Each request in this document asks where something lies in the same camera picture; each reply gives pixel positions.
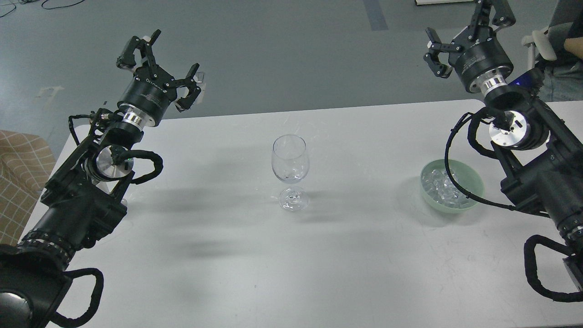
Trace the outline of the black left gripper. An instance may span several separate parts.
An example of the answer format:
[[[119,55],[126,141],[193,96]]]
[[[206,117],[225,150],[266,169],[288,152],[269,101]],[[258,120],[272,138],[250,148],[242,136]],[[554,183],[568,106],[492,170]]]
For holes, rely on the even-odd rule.
[[[123,92],[117,107],[123,112],[130,108],[145,112],[149,116],[147,125],[150,127],[160,124],[171,103],[179,112],[185,112],[190,110],[202,93],[196,80],[199,63],[193,64],[183,79],[176,80],[171,75],[159,74],[152,46],[161,33],[157,29],[151,36],[131,37],[116,59],[117,68],[131,71],[134,75],[138,74],[139,69],[145,69],[148,77],[135,77]],[[187,93],[178,97],[180,88],[185,88]]]

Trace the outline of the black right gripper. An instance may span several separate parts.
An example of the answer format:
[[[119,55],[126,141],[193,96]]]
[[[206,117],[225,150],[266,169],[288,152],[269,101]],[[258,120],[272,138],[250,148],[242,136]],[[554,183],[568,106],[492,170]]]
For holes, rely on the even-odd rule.
[[[507,0],[475,0],[474,3],[475,10],[469,23],[469,41],[474,43],[442,43],[435,29],[425,29],[429,43],[424,60],[431,72],[436,77],[448,78],[454,69],[468,93],[480,91],[477,79],[484,73],[494,70],[506,78],[514,69],[496,39],[498,31],[517,22],[510,4]],[[450,65],[440,61],[441,53],[450,53]]]

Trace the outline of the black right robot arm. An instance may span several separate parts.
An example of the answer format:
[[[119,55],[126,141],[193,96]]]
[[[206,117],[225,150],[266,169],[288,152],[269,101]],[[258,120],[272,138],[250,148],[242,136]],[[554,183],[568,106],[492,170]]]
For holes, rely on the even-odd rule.
[[[424,60],[436,77],[458,75],[465,90],[481,93],[484,107],[466,113],[450,131],[444,167],[453,185],[468,199],[493,207],[550,218],[564,244],[533,235],[523,245],[525,275],[531,288],[556,302],[582,301],[582,143],[556,113],[519,80],[506,81],[514,66],[497,32],[516,22],[506,0],[476,0],[469,24],[444,43],[435,29]],[[468,127],[468,143],[482,156],[497,160],[506,175],[501,191],[511,204],[494,203],[468,191],[450,171],[450,146]],[[535,248],[545,246],[565,256],[563,262],[578,291],[554,292],[537,274]]]

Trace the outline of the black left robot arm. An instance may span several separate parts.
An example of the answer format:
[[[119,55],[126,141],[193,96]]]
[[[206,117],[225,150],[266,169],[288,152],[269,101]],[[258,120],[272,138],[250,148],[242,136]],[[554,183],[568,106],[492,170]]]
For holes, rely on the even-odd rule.
[[[94,247],[127,214],[123,197],[130,185],[146,183],[163,170],[152,151],[134,149],[145,127],[160,124],[171,104],[189,110],[202,93],[195,63],[181,79],[155,60],[152,46],[161,31],[133,36],[117,58],[118,68],[133,73],[117,110],[100,108],[85,115],[90,129],[48,179],[40,201],[47,212],[16,246],[1,245],[1,326],[78,328],[100,305],[104,276],[96,268],[68,270],[73,256]]]

